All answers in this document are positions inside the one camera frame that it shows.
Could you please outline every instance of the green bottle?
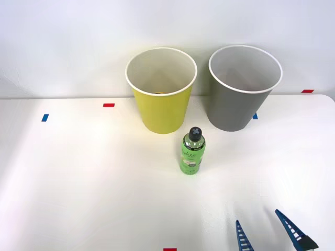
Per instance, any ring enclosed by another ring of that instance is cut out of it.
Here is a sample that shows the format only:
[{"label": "green bottle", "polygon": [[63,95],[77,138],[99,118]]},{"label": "green bottle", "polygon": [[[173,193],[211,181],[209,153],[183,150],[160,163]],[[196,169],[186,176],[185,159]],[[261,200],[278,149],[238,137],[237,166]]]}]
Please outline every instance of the green bottle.
[{"label": "green bottle", "polygon": [[205,138],[199,127],[192,127],[182,142],[182,159],[180,169],[185,174],[195,174],[205,151]]}]

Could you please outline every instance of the red tape marker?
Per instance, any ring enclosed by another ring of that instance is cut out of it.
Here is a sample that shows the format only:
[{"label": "red tape marker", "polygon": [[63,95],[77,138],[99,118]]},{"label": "red tape marker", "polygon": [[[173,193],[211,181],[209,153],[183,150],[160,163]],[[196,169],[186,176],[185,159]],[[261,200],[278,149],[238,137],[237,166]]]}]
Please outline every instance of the red tape marker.
[{"label": "red tape marker", "polygon": [[314,92],[314,90],[308,90],[308,89],[306,89],[306,90],[303,90],[301,93],[312,93],[312,92]]},{"label": "red tape marker", "polygon": [[114,107],[115,104],[114,103],[104,103],[104,107]]}]

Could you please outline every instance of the table surface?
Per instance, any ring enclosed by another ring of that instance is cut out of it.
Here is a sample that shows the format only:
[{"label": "table surface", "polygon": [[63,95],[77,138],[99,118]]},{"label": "table surface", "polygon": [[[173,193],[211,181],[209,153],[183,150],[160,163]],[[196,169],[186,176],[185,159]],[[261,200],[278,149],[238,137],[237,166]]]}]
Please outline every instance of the table surface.
[{"label": "table surface", "polygon": [[[238,251],[236,219],[255,250],[294,250],[277,208],[333,250],[333,100],[269,96],[239,132],[215,128],[206,102],[161,135],[133,98],[0,100],[0,250]],[[207,146],[188,176],[193,126]]]}]

